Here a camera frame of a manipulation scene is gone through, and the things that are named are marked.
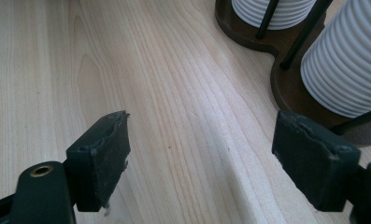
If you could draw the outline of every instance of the wooden base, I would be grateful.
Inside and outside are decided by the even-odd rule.
[[[275,100],[281,109],[307,116],[326,128],[332,128],[350,120],[320,105],[308,93],[302,82],[300,71],[302,57],[324,28],[324,20],[321,20],[310,34],[307,42],[293,60],[291,68],[283,70],[279,64],[303,28],[304,21],[290,29],[266,31],[265,38],[258,39],[255,37],[258,28],[248,25],[235,14],[232,0],[217,0],[215,16],[218,25],[236,43],[275,56],[276,59],[270,74],[270,84]],[[346,133],[343,137],[356,145],[371,145],[371,124]]]

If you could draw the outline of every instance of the wooden table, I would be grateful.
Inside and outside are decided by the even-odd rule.
[[[0,0],[0,198],[125,109],[132,152],[110,215],[78,223],[348,223],[350,204],[316,211],[271,154],[274,58],[225,36],[214,4]]]

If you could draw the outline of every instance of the white ribbed cylinder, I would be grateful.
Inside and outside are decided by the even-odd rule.
[[[268,30],[283,30],[303,21],[316,0],[280,0]],[[260,27],[269,0],[232,0],[237,16],[254,27]]]
[[[305,54],[302,80],[327,109],[355,118],[371,110],[371,0],[348,0]]]

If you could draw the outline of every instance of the wood grain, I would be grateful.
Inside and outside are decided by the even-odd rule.
[[[78,223],[348,223],[350,204],[316,211],[271,154],[273,57],[226,37],[214,4],[0,1],[0,198],[125,109],[132,152],[110,215]]]

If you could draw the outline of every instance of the black metal rod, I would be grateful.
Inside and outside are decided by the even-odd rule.
[[[331,128],[331,132],[342,135],[369,122],[371,122],[371,111],[355,119],[336,125],[335,127]]]
[[[278,6],[278,1],[279,0],[270,0],[269,5],[267,6],[266,12],[264,13],[264,18],[262,19],[261,25],[258,29],[258,33],[255,36],[258,39],[264,38],[267,27],[269,26],[269,23],[272,20],[276,7]]]
[[[299,49],[302,48],[308,36],[317,26],[321,18],[324,16],[325,11],[331,5],[332,2],[333,0],[317,0],[312,11],[308,14],[306,18],[307,22],[304,28],[299,33],[298,37],[296,37],[295,41],[293,42],[293,45],[287,52],[287,55],[285,56],[283,62],[280,64],[280,67],[282,69],[286,70],[290,68],[296,53],[298,53]]]

